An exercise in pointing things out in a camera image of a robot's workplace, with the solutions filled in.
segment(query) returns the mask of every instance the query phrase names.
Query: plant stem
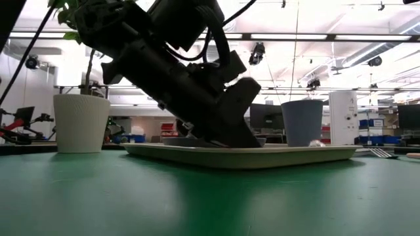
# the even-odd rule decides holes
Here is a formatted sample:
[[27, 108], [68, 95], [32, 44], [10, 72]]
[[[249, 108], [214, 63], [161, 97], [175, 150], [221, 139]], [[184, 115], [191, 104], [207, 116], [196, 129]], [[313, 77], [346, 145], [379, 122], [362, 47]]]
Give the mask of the plant stem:
[[84, 94], [86, 94], [86, 95], [89, 95], [89, 82], [90, 82], [89, 77], [91, 76], [92, 61], [93, 61], [93, 56], [95, 55], [95, 52], [96, 52], [96, 50], [92, 49], [91, 57], [89, 58], [89, 65], [87, 66], [86, 78], [85, 78], [85, 92], [84, 92]]

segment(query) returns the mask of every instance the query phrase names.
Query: green tabletop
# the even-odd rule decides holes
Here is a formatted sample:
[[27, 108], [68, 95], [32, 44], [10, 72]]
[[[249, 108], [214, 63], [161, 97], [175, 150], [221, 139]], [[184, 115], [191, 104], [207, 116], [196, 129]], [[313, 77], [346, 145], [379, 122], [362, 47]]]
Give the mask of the green tabletop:
[[420, 162], [254, 171], [103, 151], [0, 157], [0, 235], [420, 235]]

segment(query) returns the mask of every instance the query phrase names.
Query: white tray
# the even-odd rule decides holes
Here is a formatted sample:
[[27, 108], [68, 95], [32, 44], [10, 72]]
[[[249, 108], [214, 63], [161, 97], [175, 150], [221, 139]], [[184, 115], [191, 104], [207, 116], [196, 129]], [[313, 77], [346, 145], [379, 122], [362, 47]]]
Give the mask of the white tray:
[[360, 146], [263, 148], [177, 147], [162, 144], [122, 144], [130, 154], [210, 168], [257, 169], [350, 159]]

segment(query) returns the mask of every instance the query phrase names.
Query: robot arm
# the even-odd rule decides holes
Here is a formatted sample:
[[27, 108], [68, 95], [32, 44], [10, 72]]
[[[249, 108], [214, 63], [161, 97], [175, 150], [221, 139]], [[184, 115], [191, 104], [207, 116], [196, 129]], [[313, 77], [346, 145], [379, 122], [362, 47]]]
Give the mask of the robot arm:
[[[127, 78], [184, 122], [190, 134], [231, 148], [260, 147], [243, 115], [261, 87], [229, 52], [216, 0], [157, 0], [148, 12], [132, 1], [87, 0], [75, 14], [81, 40], [113, 58], [102, 64], [105, 84]], [[205, 27], [220, 59], [184, 66], [174, 49], [189, 50]]]

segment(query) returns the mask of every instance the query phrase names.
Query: white plant pot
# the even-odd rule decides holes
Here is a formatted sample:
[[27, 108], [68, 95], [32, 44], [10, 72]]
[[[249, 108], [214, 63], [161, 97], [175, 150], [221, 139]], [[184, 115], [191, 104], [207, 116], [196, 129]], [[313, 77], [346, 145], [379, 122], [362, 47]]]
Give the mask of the white plant pot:
[[98, 153], [102, 149], [110, 101], [89, 95], [54, 96], [59, 153]]

